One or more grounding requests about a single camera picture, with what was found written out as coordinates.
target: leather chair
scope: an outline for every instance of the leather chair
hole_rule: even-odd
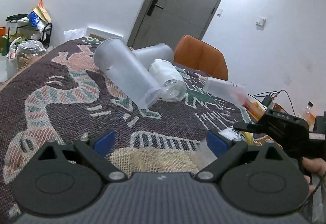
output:
[[[174,51],[174,61],[189,68],[228,80],[228,68],[223,54],[216,48],[192,36],[182,37]]]

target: black door handle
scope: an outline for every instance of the black door handle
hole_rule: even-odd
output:
[[[151,6],[149,7],[148,12],[147,12],[147,15],[148,15],[148,16],[151,16],[151,15],[152,15],[152,13],[153,13],[155,7],[158,7],[159,9],[163,9],[163,7],[161,7],[161,6],[159,6],[159,5],[157,4],[158,1],[159,1],[159,0],[153,0],[153,1],[152,1]]]

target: human hand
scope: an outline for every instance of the human hand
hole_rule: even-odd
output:
[[[308,171],[310,171],[312,173],[317,173],[319,176],[323,176],[324,173],[326,172],[326,162],[321,158],[311,160],[311,159],[303,157],[302,165]],[[307,180],[307,182],[309,184],[310,177],[305,175],[304,178]],[[312,191],[314,191],[314,189],[315,189],[315,186],[309,185],[309,194],[312,193]]]

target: light switch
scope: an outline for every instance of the light switch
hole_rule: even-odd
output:
[[[256,21],[256,25],[263,27],[265,25],[265,22],[266,22],[266,18],[264,18],[264,17],[258,17],[258,19]]]
[[[223,11],[224,11],[224,9],[218,9],[218,10],[216,11],[216,15],[221,16],[222,13],[223,13]]]

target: gray door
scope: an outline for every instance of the gray door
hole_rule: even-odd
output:
[[[183,35],[201,39],[218,0],[158,0],[148,8],[133,43],[142,48],[166,43],[175,49]]]

